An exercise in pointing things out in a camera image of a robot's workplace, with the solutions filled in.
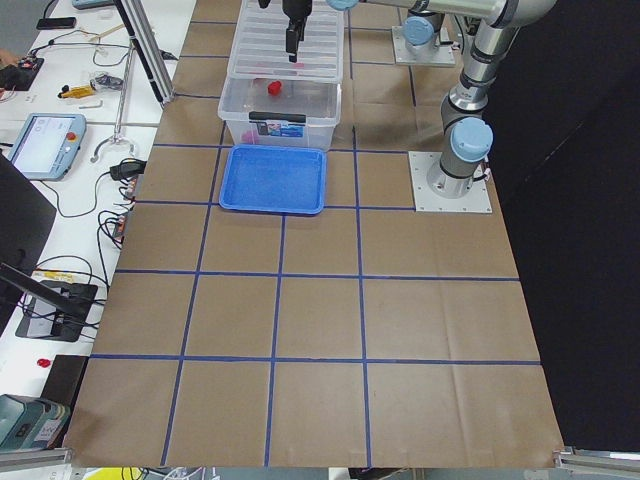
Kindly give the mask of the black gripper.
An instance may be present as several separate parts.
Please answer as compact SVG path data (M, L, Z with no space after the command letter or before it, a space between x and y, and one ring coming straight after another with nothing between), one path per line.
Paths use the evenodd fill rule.
M300 20L298 30L295 27L286 29L285 49L290 62L297 61L298 39L304 41L306 18L311 15L312 8L312 0L282 0L283 13L290 20Z

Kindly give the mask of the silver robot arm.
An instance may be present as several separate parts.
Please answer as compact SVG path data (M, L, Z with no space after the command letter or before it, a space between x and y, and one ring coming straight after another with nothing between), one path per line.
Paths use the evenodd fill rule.
M427 5L427 1L408 3L408 17L404 21L402 33L405 40L412 46L425 45L440 30L439 22L442 14L430 12ZM307 19L313 10L313 2L282 1L281 9L289 19L285 30L285 51L289 61L296 63L299 45L304 41Z
M520 28L544 17L553 1L388 1L388 6L422 12L466 16L479 21L473 39L462 56L459 82L441 104L445 141L438 162L431 167L427 181L437 195L457 199L468 193L475 182L474 172L486 159L493 132L482 119L488 91L495 81L501 60Z

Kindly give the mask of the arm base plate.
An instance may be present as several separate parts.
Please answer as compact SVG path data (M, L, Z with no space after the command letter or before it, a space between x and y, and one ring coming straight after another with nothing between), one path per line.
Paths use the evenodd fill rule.
M415 211L491 214L482 166L479 165L471 177L456 179L441 170L440 157L440 152L408 152Z
M453 68L456 64L453 41L449 38L446 27L442 27L428 43L414 46L404 38L403 27L394 26L392 40L396 64L444 68Z

